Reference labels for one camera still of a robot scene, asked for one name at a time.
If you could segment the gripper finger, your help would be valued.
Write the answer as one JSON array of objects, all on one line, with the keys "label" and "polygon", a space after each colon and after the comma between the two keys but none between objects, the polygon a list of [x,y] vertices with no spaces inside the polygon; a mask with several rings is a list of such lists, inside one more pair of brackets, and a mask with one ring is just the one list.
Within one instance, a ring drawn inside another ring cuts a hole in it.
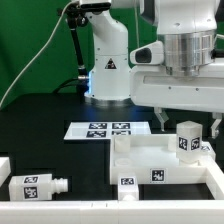
[{"label": "gripper finger", "polygon": [[165,123],[169,120],[169,117],[168,117],[166,111],[163,108],[155,107],[154,108],[154,113],[155,113],[157,119],[160,122],[161,130],[164,131],[165,130]]},{"label": "gripper finger", "polygon": [[214,119],[214,122],[211,126],[211,136],[215,139],[219,135],[219,125],[222,121],[223,114],[214,112],[212,118]]}]

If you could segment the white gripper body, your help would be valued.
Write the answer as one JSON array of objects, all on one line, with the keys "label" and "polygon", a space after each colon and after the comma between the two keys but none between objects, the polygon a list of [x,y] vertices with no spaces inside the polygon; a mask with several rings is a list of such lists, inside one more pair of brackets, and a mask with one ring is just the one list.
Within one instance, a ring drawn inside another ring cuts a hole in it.
[{"label": "white gripper body", "polygon": [[131,100],[139,106],[224,113],[224,57],[202,66],[199,75],[175,77],[162,65],[161,41],[130,53]]}]

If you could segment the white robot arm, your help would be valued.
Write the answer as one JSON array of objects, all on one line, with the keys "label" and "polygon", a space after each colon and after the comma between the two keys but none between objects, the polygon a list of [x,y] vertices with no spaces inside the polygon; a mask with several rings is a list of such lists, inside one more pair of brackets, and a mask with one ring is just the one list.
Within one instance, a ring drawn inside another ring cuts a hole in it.
[{"label": "white robot arm", "polygon": [[[156,40],[128,50],[128,30],[112,8],[137,6]],[[224,117],[224,52],[216,48],[224,0],[83,0],[93,29],[90,94],[96,101],[129,98],[154,109],[210,112],[212,135]]]}]

